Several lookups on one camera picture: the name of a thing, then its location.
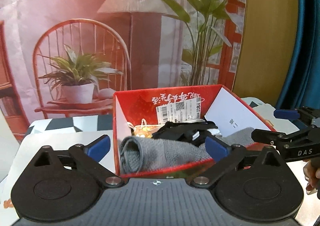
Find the yellow wall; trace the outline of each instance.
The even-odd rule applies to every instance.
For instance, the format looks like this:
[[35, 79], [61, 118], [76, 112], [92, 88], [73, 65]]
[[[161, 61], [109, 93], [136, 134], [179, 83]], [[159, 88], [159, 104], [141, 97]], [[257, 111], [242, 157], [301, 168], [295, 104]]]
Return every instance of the yellow wall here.
[[297, 30], [298, 0], [247, 0], [233, 91], [275, 104], [286, 78]]

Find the lampshade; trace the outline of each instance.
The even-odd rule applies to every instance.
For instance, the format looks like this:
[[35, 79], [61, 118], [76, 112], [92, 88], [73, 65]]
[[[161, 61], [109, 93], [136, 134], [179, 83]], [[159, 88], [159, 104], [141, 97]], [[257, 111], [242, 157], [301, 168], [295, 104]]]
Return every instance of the lampshade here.
[[161, 0], [106, 0], [98, 13], [153, 12], [174, 14]]

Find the backdrop curtain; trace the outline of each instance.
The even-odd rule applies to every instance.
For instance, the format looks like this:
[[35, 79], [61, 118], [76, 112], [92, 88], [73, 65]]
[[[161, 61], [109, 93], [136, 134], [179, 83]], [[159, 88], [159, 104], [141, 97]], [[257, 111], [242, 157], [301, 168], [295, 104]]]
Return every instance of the backdrop curtain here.
[[299, 0], [291, 64], [276, 108], [320, 108], [320, 0]]

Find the black cloth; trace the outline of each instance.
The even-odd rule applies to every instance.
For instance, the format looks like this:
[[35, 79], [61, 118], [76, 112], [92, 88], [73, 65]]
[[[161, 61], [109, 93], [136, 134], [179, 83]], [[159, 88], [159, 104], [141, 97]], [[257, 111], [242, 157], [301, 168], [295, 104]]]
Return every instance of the black cloth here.
[[211, 135], [207, 130], [217, 128], [212, 121], [196, 123], [173, 123], [167, 121], [163, 127], [152, 134], [152, 138], [188, 142], [199, 147], [204, 143], [205, 138]]

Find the printed backdrop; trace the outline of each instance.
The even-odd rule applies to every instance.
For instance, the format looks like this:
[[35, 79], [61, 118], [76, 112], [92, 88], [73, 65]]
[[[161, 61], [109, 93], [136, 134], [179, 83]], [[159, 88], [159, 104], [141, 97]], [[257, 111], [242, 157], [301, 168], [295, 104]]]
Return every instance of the printed backdrop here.
[[112, 113], [114, 91], [232, 89], [244, 8], [245, 0], [0, 0], [1, 110], [21, 140], [34, 120]]

